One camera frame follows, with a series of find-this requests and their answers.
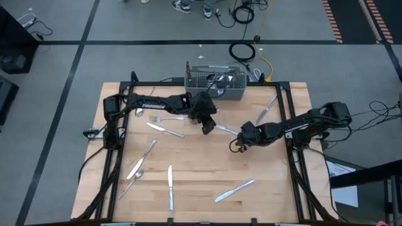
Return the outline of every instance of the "shoe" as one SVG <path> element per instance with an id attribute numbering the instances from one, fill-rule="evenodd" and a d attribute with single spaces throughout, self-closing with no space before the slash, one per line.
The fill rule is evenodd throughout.
<path id="1" fill-rule="evenodd" d="M 177 11 L 183 12 L 183 13 L 190 13 L 191 8 L 190 5 L 184 6 L 181 2 L 181 0 L 177 0 L 171 3 L 171 6 L 173 9 L 176 9 Z"/>
<path id="2" fill-rule="evenodd" d="M 210 21 L 212 19 L 212 9 L 205 9 L 204 7 L 202 9 L 204 10 L 205 19 Z"/>

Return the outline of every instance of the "orange striped tape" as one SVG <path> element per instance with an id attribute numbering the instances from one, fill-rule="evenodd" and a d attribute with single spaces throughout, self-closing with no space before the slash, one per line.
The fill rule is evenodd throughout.
<path id="1" fill-rule="evenodd" d="M 366 21 L 369 23 L 369 26 L 370 26 L 370 29 L 371 29 L 372 34 L 373 34 L 374 37 L 376 38 L 376 43 L 379 44 L 381 39 L 380 39 L 380 37 L 378 36 L 377 31 L 376 31 L 376 29 L 375 29 L 373 23 L 371 22 L 369 15 L 367 14 L 367 12 L 366 12 L 366 10 L 364 9 L 364 6 L 363 6 L 363 4 L 360 2 L 360 0 L 357 0 L 357 1 L 359 2 L 360 7 L 362 8 L 362 11 L 363 11 L 363 13 L 364 13 L 364 16 L 366 17 Z"/>
<path id="2" fill-rule="evenodd" d="M 385 22 L 383 20 L 383 17 L 381 17 L 381 14 L 379 13 L 376 3 L 374 3 L 373 0 L 366 0 L 366 2 L 367 2 L 367 5 L 369 6 L 369 10 L 372 12 L 375 20 L 377 21 L 377 24 L 379 25 L 379 29 L 384 34 L 386 41 L 391 44 L 394 43 L 394 39 L 393 39 L 391 33 L 388 31 L 388 28 L 385 25 Z"/>
<path id="3" fill-rule="evenodd" d="M 334 15 L 332 14 L 331 7 L 327 0 L 322 0 L 322 5 L 324 6 L 325 14 L 327 14 L 329 23 L 331 24 L 332 31 L 334 32 L 335 39 L 338 43 L 343 43 L 342 35 L 339 32 L 337 22 L 335 21 Z"/>

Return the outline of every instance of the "paper sheet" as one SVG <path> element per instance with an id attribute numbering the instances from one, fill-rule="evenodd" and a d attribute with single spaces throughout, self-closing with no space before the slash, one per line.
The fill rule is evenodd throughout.
<path id="1" fill-rule="evenodd" d="M 327 164 L 331 177 L 355 172 L 354 168 L 350 168 L 341 164 L 335 164 L 330 161 L 327 161 Z M 334 195 L 335 202 L 343 203 L 353 207 L 359 207 L 359 201 L 357 198 L 357 186 L 332 189 L 332 194 Z"/>

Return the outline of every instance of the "yellow cable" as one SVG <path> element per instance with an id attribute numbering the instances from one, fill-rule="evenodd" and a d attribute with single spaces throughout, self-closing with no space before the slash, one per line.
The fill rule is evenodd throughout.
<path id="1" fill-rule="evenodd" d="M 266 18 L 268 17 L 269 11 L 271 10 L 271 6 L 272 6 L 273 1 L 274 1 L 274 0 L 270 0 L 270 1 L 269 1 L 268 7 L 267 7 L 267 9 L 266 9 L 265 16 L 264 16 L 264 20 L 263 20 L 263 23 L 262 23 L 262 25 L 261 25 L 261 29 L 259 30 L 259 33 L 258 33 L 258 36 L 259 36 L 259 37 L 261 37 L 261 33 L 262 33 L 263 30 L 264 30 L 265 21 L 266 21 Z M 256 42 L 254 42 L 254 49 L 257 51 L 258 55 L 269 65 L 269 67 L 270 67 L 270 69 L 271 69 L 271 73 L 269 73 L 269 76 L 266 77 L 265 81 L 266 81 L 266 82 L 272 82 L 272 75 L 274 74 L 274 67 L 273 67 L 272 64 L 269 62 L 269 60 L 265 59 L 265 57 L 259 52 L 259 49 L 258 49 L 257 46 L 256 46 Z"/>

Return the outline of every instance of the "pant leg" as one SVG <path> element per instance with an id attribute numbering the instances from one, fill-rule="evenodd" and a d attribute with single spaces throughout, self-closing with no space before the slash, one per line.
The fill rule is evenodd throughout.
<path id="1" fill-rule="evenodd" d="M 216 0 L 205 0 L 204 8 L 205 9 L 212 9 L 216 4 Z"/>
<path id="2" fill-rule="evenodd" d="M 189 5 L 191 4 L 191 0 L 182 0 L 183 5 Z"/>

